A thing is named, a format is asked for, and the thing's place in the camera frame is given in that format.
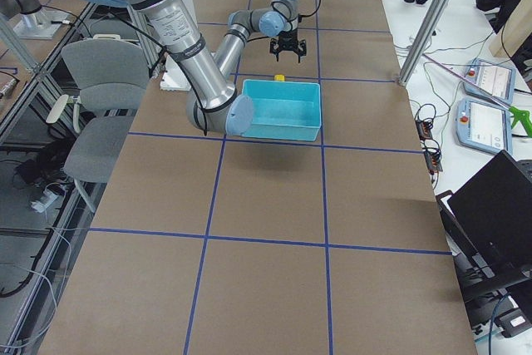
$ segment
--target white desk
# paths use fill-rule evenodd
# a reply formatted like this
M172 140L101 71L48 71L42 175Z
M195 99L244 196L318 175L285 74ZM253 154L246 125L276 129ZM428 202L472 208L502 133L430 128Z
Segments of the white desk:
M403 2L403 0L383 0L383 2L394 44L397 47L411 45L431 4L431 0L424 5L410 4ZM436 26L436 35L432 36L431 46L426 51L432 52L436 49L449 47L468 47L485 39L490 32L492 32L490 24L487 22L484 13L475 7L475 0L450 0ZM501 59L492 57L488 49L490 41L494 37L495 34L486 41L482 49L482 44L478 44L464 50L435 52L431 54L431 57L439 62L453 64L466 64L474 57L500 62ZM404 52L398 48L397 52L399 62L402 64L405 57L400 56L400 54L404 54ZM419 61L406 88L411 100L418 101L421 104L432 103L436 106L438 114L443 114L447 110L447 106L431 90L430 82L423 69L423 63L427 61L424 57ZM456 72L462 72L466 69L466 67L453 68ZM459 80L434 64L427 64L426 70L438 95L442 96L450 104ZM516 79L516 87L528 91L520 75ZM456 138L456 104L465 96L464 89L460 85L446 126L445 118L437 118L435 120L432 133L435 139L442 144L443 154L441 162L443 172L440 173L439 182L435 188L436 194L445 190L456 191L492 157L490 154L460 145ZM516 92L513 106L532 110L532 96ZM415 112L416 109L417 105L412 103L412 110ZM524 134L521 127L516 127L514 133ZM513 157L516 160L532 158L532 140L514 138L513 148ZM479 354L488 353L487 343L487 339L477 343ZM530 330L512 339L502 338L500 335L494 336L492 343L493 353L511 353L513 355L531 354L531 345L532 331Z

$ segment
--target chair armrest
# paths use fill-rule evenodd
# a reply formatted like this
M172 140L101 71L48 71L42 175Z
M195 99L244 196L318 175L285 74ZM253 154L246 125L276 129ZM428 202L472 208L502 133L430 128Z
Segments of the chair armrest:
M72 103L74 103L74 112L72 114L72 124L74 126L74 131L79 134L81 132L80 123L79 123L81 99L79 98L79 96L68 96L68 95L59 96L59 98L56 100L55 104L53 105L52 109L48 113L46 123L55 124L61 117L62 112L67 107L67 104L72 104Z

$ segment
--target robotic arm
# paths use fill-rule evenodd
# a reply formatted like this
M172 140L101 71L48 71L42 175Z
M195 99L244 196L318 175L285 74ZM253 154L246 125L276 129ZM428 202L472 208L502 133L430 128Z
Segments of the robotic arm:
M253 32L272 37L296 30L297 0L273 0L268 9L240 11L229 18L225 36L213 57L182 0L87 0L112 7L132 6L145 14L170 56L192 86L187 116L192 125L207 131L242 135L253 119L253 102L238 95L227 77Z
M7 20L19 13L28 28L50 27L50 19L42 10L39 0L0 0L0 14Z

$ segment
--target metal pole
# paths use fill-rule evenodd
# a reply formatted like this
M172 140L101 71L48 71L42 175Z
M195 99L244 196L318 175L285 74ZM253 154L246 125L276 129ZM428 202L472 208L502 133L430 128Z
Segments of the metal pole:
M39 66L35 57L27 50L24 43L2 17L0 17L0 39L17 55L27 70L33 73L37 73L40 70L41 66Z
M429 38L434 32L434 28L436 28L436 24L438 23L438 20L440 19L440 16L443 13L445 5L448 1L449 0L432 1L428 12L426 12L425 18L423 19L423 23L419 28L419 32L416 35L416 39L414 40L414 43L412 43L410 52L408 53L408 56L406 57L406 60L402 66L401 73L399 74L399 78L397 80L399 85L405 86L408 83L408 80L416 68L417 62L421 58L423 49L425 49Z
M34 79L36 79L37 90L41 92L43 98L46 100L50 108L63 93L61 87L52 78L50 72L40 64L37 59L30 53L26 45L21 41L17 34L13 31L11 26L0 17L0 39L7 45L11 51L15 53L24 67L31 72ZM61 121L68 129L72 128L72 114L71 110L66 109L61 115Z

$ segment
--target white cable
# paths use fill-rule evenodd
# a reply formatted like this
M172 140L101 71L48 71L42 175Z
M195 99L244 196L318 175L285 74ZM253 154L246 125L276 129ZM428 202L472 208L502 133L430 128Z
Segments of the white cable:
M70 259L72 256L72 246L70 242L67 239L65 239L65 236L59 233L55 227L49 226L49 228L53 230L54 233L57 234L68 246L68 256L66 257L66 265L65 265L65 271L63 272L63 280L61 282L61 286L57 290L57 297L60 297L67 284L67 271L68 271L68 266L70 265Z
M53 294L53 289L52 289L52 282L50 281L50 279L48 277L46 277L44 274L41 274L35 270L31 270L31 269L26 269L26 268L23 268L22 266L19 266L19 265L15 265L15 264L0 264L0 265L4 265L4 266L13 266L15 268L20 268L22 270L25 270L29 273L32 273L32 274L36 274L38 276L40 276L41 278L45 279L46 282L48 283L48 286L50 287L50 294L52 295L52 300L53 300L53 305L54 305L54 309L53 309L53 312L52 312L52 315L50 317L50 320L48 321L46 327L41 330L38 334L36 334L35 336L33 336L32 338L28 338L28 339L22 339L20 341L26 341L26 343L24 343L23 345L5 345L5 344L0 344L0 348L7 348L7 349L22 349L22 348L25 348L27 347L28 345L36 342L44 333L46 333L48 331L48 329L50 328L50 326L52 325L52 320L53 320L53 316L55 315L56 311L57 311L57 300L56 300L56 297L55 295Z

